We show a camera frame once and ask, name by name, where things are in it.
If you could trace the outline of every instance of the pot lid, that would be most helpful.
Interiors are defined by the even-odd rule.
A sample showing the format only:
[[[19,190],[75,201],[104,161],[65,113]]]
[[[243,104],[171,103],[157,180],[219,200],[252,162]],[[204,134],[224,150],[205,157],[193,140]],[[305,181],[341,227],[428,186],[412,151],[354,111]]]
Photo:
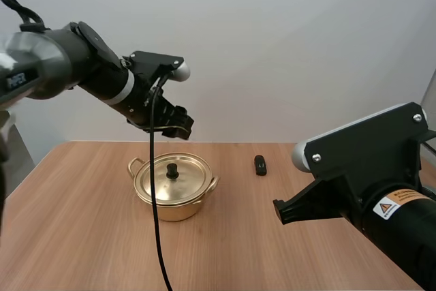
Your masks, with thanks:
[[[156,202],[160,206],[185,204],[200,197],[212,180],[204,159],[190,153],[167,153],[155,157]],[[151,203],[150,162],[135,177],[136,193]]]

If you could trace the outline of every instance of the white cap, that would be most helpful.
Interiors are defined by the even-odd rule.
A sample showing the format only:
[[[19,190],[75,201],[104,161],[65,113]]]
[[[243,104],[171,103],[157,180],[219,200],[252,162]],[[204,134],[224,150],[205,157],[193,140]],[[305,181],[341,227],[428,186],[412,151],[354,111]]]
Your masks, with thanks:
[[[186,81],[190,76],[191,76],[191,70],[189,69],[189,66],[186,64],[186,61],[184,61],[182,65],[178,67],[177,70],[172,71],[170,80],[183,82]]]

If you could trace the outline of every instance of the pot lid knob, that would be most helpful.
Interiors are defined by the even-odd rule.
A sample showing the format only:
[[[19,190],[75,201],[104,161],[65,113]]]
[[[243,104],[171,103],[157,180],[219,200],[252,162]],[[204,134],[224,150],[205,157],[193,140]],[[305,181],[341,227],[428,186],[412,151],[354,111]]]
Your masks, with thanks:
[[[178,172],[177,172],[177,164],[171,163],[166,166],[166,177],[168,177],[170,180],[175,180],[178,178]]]

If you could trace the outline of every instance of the white wall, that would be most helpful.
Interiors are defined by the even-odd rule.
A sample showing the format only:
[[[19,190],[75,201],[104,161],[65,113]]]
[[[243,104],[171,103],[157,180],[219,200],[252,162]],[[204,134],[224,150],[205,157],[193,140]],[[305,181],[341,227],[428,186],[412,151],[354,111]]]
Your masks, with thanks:
[[[183,55],[191,78],[166,96],[188,108],[194,141],[296,142],[420,102],[436,68],[436,0],[19,1],[52,28],[87,22],[119,55]],[[35,162],[64,140],[148,138],[79,89],[15,110]]]

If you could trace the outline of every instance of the wooden table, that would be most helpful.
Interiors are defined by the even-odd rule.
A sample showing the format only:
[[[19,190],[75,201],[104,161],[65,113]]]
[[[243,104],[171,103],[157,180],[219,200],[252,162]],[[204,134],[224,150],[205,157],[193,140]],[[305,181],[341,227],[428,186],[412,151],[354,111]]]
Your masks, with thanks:
[[[159,143],[203,157],[218,187],[192,218],[161,222],[175,290],[419,289],[344,219],[282,226],[272,201],[312,182],[292,144]],[[69,142],[7,199],[0,290],[163,290],[153,218],[126,171],[140,142]],[[268,174],[255,175],[253,158]],[[435,180],[424,168],[422,178]]]

